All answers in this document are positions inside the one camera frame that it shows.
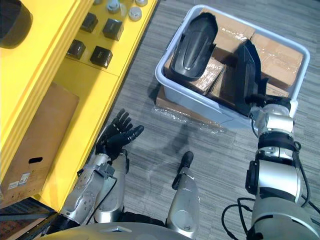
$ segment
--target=black object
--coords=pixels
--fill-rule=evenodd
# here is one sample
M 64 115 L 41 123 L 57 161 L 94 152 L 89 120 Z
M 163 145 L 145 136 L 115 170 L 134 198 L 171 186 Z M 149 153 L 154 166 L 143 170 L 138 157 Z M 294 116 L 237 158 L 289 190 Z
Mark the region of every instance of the black object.
M 58 215 L 55 220 L 53 220 L 51 226 L 49 227 L 46 234 L 53 234 L 56 232 L 60 232 L 66 229 L 71 229 L 75 227 L 79 227 L 80 224 L 67 218 L 66 216 L 60 214 Z
M 292 194 L 279 189 L 274 189 L 272 187 L 260 187 L 259 194 L 261 199 L 280 198 L 280 199 L 288 200 L 293 203 L 295 202 L 295 199 L 296 199 L 296 197 L 293 196 Z
M 245 99 L 247 104 L 254 103 L 257 107 L 264 107 L 268 104 L 277 104 L 291 110 L 291 98 L 284 96 L 266 95 L 266 93 L 252 94 Z
M 102 30 L 103 35 L 106 38 L 117 40 L 117 41 L 119 41 L 123 31 L 124 31 L 124 25 L 122 21 L 112 19 L 112 18 L 108 18 Z
M 96 46 L 90 57 L 90 61 L 100 67 L 108 68 L 112 56 L 113 54 L 109 49 Z
M 240 203 L 241 200 L 248 200 L 248 201 L 255 201 L 254 199 L 252 198 L 247 198 L 247 197 L 242 197 L 242 198 L 238 198 L 237 201 L 238 201 L 238 204 L 231 204 L 229 206 L 227 206 L 223 212 L 222 212 L 222 215 L 221 215 L 221 223 L 222 223 L 222 226 L 223 226 L 223 229 L 226 231 L 226 233 L 228 234 L 228 236 L 230 238 L 232 238 L 233 240 L 239 240 L 231 231 L 228 230 L 226 224 L 225 224 L 225 215 L 226 215 L 226 212 L 231 209 L 231 208 L 234 208 L 234 207 L 238 207 L 239 209 L 239 216 L 240 216 L 240 219 L 241 219 L 241 223 L 244 223 L 244 216 L 243 216 L 243 212 L 242 212 L 242 208 L 244 208 L 245 210 L 249 211 L 252 213 L 252 209 L 250 209 L 248 206 L 246 205 L 242 205 Z M 243 227 L 243 230 L 244 232 L 247 234 L 248 230 L 247 230 L 247 227 L 245 224 L 242 225 Z
M 110 125 L 108 125 L 105 130 L 103 130 L 101 136 L 99 137 L 96 148 L 99 148 L 102 145 L 107 143 L 107 139 L 113 137 L 116 134 L 122 134 L 123 132 L 129 131 L 133 125 L 130 123 L 131 118 L 129 117 L 129 113 L 126 112 L 124 108 L 122 108 L 116 117 L 112 120 Z
M 144 129 L 144 126 L 139 125 L 127 132 L 112 136 L 106 141 L 105 145 L 99 148 L 99 151 L 101 151 L 99 153 L 108 155 L 111 158 L 111 161 L 115 160 L 119 156 L 122 147 L 135 140 L 144 131 Z
M 130 121 L 129 113 L 121 109 L 102 132 L 95 146 L 95 154 L 106 154 L 112 161 L 116 159 L 122 147 L 136 139 L 145 129 L 142 125 L 132 129 L 133 125 Z
M 170 64 L 173 79 L 192 82 L 203 75 L 215 48 L 217 33 L 216 17 L 211 13 L 200 14 L 191 21 Z
M 123 222 L 123 223 L 153 224 L 153 225 L 165 227 L 165 224 L 161 220 L 158 220 L 146 215 L 142 215 L 142 214 L 135 214 L 129 211 L 122 213 L 117 221 Z
M 66 52 L 66 54 L 72 58 L 80 59 L 82 54 L 84 53 L 86 46 L 82 41 L 74 39 Z
M 0 47 L 13 49 L 28 35 L 32 14 L 19 0 L 0 2 Z
M 255 46 L 250 40 L 235 51 L 238 61 L 233 77 L 237 79 L 234 104 L 236 110 L 249 116 L 252 105 L 246 101 L 253 94 L 266 94 L 267 79 L 261 80 L 261 63 Z
M 294 139 L 284 132 L 266 132 L 261 134 L 258 141 L 258 149 L 264 147 L 280 147 L 298 152 Z
M 178 170 L 177 170 L 177 175 L 175 176 L 174 180 L 173 180 L 173 183 L 171 185 L 172 189 L 173 190 L 178 190 L 178 187 L 179 187 L 179 182 L 180 182 L 180 179 L 182 177 L 182 174 L 180 173 L 181 169 L 183 167 L 186 167 L 186 168 L 190 168 L 190 165 L 192 163 L 194 159 L 194 154 L 192 151 L 187 151 L 182 159 L 181 159 L 181 163 L 178 167 Z
M 251 161 L 246 171 L 245 189 L 248 193 L 256 195 L 259 181 L 259 161 Z
M 181 163 L 180 163 L 180 166 L 177 170 L 177 173 L 180 173 L 181 169 L 183 167 L 187 167 L 187 168 L 190 168 L 190 165 L 192 163 L 192 161 L 194 160 L 194 153 L 192 151 L 187 151 L 182 159 L 181 159 Z
M 95 29 L 95 26 L 98 23 L 97 16 L 94 15 L 91 12 L 88 12 L 88 14 L 85 16 L 85 19 L 83 20 L 80 29 L 84 30 L 88 33 L 92 33 L 92 31 Z

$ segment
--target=white label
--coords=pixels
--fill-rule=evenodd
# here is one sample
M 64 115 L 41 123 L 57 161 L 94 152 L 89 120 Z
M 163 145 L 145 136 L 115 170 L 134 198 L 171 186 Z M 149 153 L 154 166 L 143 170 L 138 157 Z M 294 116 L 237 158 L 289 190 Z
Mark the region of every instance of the white label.
M 25 184 L 27 183 L 27 180 L 28 180 L 29 175 L 30 175 L 30 172 L 27 172 L 27 173 L 22 174 L 18 185 L 19 185 L 19 186 L 20 186 L 20 185 L 25 185 Z
M 18 184 L 19 184 L 19 181 L 14 181 L 14 182 L 9 183 L 8 190 L 18 187 Z

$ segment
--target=white cap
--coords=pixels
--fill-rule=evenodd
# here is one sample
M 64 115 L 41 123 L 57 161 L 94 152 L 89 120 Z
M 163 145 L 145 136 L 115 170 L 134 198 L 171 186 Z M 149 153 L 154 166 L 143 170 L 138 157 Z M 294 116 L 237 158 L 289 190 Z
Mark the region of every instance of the white cap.
M 148 0 L 135 0 L 135 4 L 137 4 L 140 7 L 144 7 L 148 4 Z
M 136 21 L 139 21 L 142 17 L 142 11 L 140 9 L 140 7 L 138 6 L 133 6 L 130 8 L 129 10 L 129 18 L 136 22 Z
M 116 14 L 117 12 L 119 12 L 120 11 L 119 0 L 109 0 L 106 5 L 106 9 L 112 14 Z

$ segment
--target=cardboard panel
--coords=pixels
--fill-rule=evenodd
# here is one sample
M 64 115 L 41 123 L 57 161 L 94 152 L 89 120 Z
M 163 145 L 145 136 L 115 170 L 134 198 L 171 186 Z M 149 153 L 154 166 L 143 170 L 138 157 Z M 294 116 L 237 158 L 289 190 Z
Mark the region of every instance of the cardboard panel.
M 78 101 L 56 83 L 50 85 L 1 182 L 0 208 L 41 191 Z

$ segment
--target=black curved part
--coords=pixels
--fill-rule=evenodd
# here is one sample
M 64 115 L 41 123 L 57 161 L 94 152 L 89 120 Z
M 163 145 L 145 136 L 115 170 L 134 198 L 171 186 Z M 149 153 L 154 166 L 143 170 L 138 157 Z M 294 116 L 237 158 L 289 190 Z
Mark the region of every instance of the black curved part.
M 251 161 L 246 171 L 245 189 L 248 193 L 256 195 L 259 181 L 259 161 Z
M 267 132 L 261 134 L 258 141 L 258 149 L 264 147 L 280 147 L 294 152 L 299 152 L 294 139 L 283 132 Z
M 187 151 L 181 159 L 181 163 L 177 170 L 177 173 L 179 174 L 183 167 L 190 168 L 193 160 L 194 160 L 194 153 L 192 151 Z
M 274 189 L 272 187 L 260 187 L 259 194 L 261 199 L 280 198 L 280 199 L 288 200 L 293 203 L 295 202 L 295 199 L 296 199 L 296 197 L 293 196 L 292 194 L 279 189 Z
M 191 21 L 170 64 L 174 80 L 193 82 L 202 76 L 215 48 L 217 33 L 216 17 L 211 13 L 200 14 Z
M 0 21 L 0 47 L 13 49 L 28 35 L 32 15 L 19 0 L 1 0 Z
M 251 104 L 246 101 L 254 94 L 266 94 L 267 79 L 261 80 L 261 63 L 256 47 L 247 40 L 235 51 L 238 57 L 233 77 L 236 81 L 234 99 L 237 111 L 249 116 Z

